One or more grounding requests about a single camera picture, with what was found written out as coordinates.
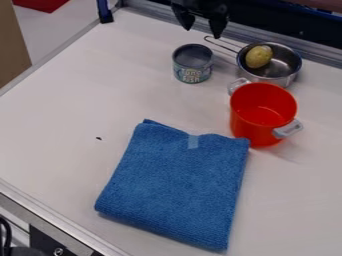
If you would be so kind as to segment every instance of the silver pot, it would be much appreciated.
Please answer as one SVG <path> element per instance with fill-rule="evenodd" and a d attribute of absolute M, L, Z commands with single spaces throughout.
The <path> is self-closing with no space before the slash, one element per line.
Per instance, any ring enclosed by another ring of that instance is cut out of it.
<path fill-rule="evenodd" d="M 204 39 L 211 44 L 215 44 L 217 46 L 220 46 L 221 48 L 236 53 L 236 62 L 239 67 L 239 76 L 245 77 L 252 82 L 268 82 L 286 88 L 292 84 L 293 80 L 302 67 L 302 58 L 300 57 L 300 55 L 290 47 L 282 44 L 273 42 L 259 42 L 249 44 L 237 52 L 223 45 L 214 43 L 208 38 L 212 37 L 206 36 Z M 223 40 L 219 41 L 238 47 L 237 45 L 228 43 Z M 273 57 L 270 63 L 261 68 L 249 68 L 246 65 L 245 61 L 246 54 L 252 48 L 259 45 L 267 45 L 271 47 L 273 51 Z"/>

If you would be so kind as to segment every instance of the cat food can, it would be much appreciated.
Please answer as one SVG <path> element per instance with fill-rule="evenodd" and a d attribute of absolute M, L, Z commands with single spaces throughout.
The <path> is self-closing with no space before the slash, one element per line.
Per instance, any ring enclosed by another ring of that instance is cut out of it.
<path fill-rule="evenodd" d="M 201 83 L 211 76 L 213 52 L 200 44 L 186 44 L 173 53 L 173 73 L 187 84 Z"/>

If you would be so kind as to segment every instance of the metal pot handle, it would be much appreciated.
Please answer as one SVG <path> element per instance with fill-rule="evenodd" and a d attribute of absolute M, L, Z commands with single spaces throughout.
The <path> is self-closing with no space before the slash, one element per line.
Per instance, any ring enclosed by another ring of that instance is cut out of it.
<path fill-rule="evenodd" d="M 239 78 L 239 79 L 236 79 L 228 87 L 228 94 L 229 94 L 229 96 L 232 96 L 233 93 L 236 91 L 236 89 L 240 88 L 243 85 L 250 84 L 250 83 L 251 83 L 251 81 L 249 81 L 248 79 L 243 78 L 243 77 Z"/>
<path fill-rule="evenodd" d="M 272 134 L 277 139 L 284 139 L 286 137 L 292 136 L 293 134 L 303 129 L 304 129 L 303 124 L 297 119 L 294 119 L 291 123 L 285 126 L 273 129 Z"/>
<path fill-rule="evenodd" d="M 233 49 L 230 49 L 230 48 L 228 48 L 228 47 L 226 47 L 226 46 L 224 46 L 224 45 L 222 45 L 222 44 L 214 43 L 213 41 L 211 41 L 211 40 L 209 40 L 209 39 L 215 39 L 215 38 L 212 37 L 212 36 L 205 36 L 205 37 L 204 37 L 204 41 L 206 41 L 206 42 L 208 42 L 208 43 L 210 43 L 210 44 L 216 45 L 216 46 L 221 47 L 221 48 L 223 48 L 223 49 L 225 49 L 225 50 L 228 50 L 228 51 L 230 51 L 230 52 L 233 52 L 233 53 L 235 53 L 235 54 L 238 54 L 238 53 L 239 53 L 239 52 L 234 51 Z M 222 43 L 225 43 L 225 44 L 228 44 L 228 45 L 232 45 L 232 46 L 234 46 L 234 47 L 239 48 L 240 50 L 242 49 L 241 46 L 236 45 L 236 44 L 233 44 L 233 43 L 230 43 L 230 42 L 227 42 L 227 41 L 224 41 L 224 40 L 222 40 L 222 39 L 216 39 L 216 41 L 220 41 L 220 42 L 222 42 Z"/>

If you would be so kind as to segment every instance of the folded towel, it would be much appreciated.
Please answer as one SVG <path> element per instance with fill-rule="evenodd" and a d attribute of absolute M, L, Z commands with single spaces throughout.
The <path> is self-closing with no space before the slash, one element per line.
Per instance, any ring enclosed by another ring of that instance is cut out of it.
<path fill-rule="evenodd" d="M 95 209 L 135 227 L 224 250 L 249 141 L 189 135 L 145 120 Z"/>

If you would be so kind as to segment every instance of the potato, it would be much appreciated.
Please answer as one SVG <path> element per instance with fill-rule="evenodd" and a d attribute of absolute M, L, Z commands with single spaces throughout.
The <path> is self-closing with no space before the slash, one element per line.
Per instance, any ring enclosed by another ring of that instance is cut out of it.
<path fill-rule="evenodd" d="M 249 68 L 261 68 L 268 64 L 273 56 L 271 47 L 267 45 L 255 46 L 246 55 L 246 64 Z"/>

